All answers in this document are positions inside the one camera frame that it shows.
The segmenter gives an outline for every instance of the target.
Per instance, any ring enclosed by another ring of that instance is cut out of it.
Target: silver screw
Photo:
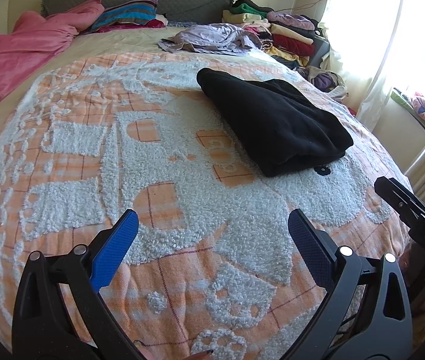
[[[38,252],[37,250],[35,250],[29,255],[29,258],[31,259],[31,261],[36,261],[37,259],[39,259],[39,257],[40,257],[40,252]]]
[[[394,256],[392,253],[386,253],[384,258],[390,263],[394,263],[396,261],[396,256]]]
[[[77,245],[74,248],[74,254],[81,256],[81,254],[86,253],[86,245]]]
[[[349,246],[341,246],[339,251],[344,256],[352,256],[352,249]]]

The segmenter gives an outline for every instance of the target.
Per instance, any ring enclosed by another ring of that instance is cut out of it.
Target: crumpled gray shirt
[[[256,34],[228,23],[197,25],[161,39],[159,47],[165,51],[187,50],[197,53],[246,55],[249,50],[260,49]]]

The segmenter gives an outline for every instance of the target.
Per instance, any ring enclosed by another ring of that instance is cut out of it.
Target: red folded garment
[[[297,56],[313,56],[315,49],[313,44],[305,44],[299,40],[288,38],[284,35],[272,34],[274,46],[282,47],[286,51]]]
[[[123,23],[123,24],[113,24],[107,27],[101,27],[95,33],[109,32],[114,30],[135,30],[139,28],[164,28],[165,25],[162,21],[157,19],[152,19],[147,22],[147,24],[139,25],[139,24],[131,24],[131,23]]]

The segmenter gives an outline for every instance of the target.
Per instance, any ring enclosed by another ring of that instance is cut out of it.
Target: green garment
[[[238,7],[229,8],[229,10],[230,10],[231,13],[233,13],[235,15],[239,15],[241,13],[252,13],[253,15],[260,15],[262,17],[262,19],[265,19],[266,15],[267,15],[267,13],[255,10],[254,8],[251,8],[247,4],[241,4]]]

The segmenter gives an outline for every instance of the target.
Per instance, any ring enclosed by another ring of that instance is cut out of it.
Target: bed
[[[324,297],[288,235],[292,209],[359,255],[404,251],[407,228],[373,183],[408,180],[346,107],[263,52],[157,47],[177,32],[79,36],[0,103],[0,341],[8,349],[28,255],[88,244],[127,208],[139,215],[139,235],[100,293],[128,336],[158,358],[285,352]],[[292,83],[355,144],[324,169],[266,178],[200,90],[203,67]],[[91,342],[67,288],[64,297]]]

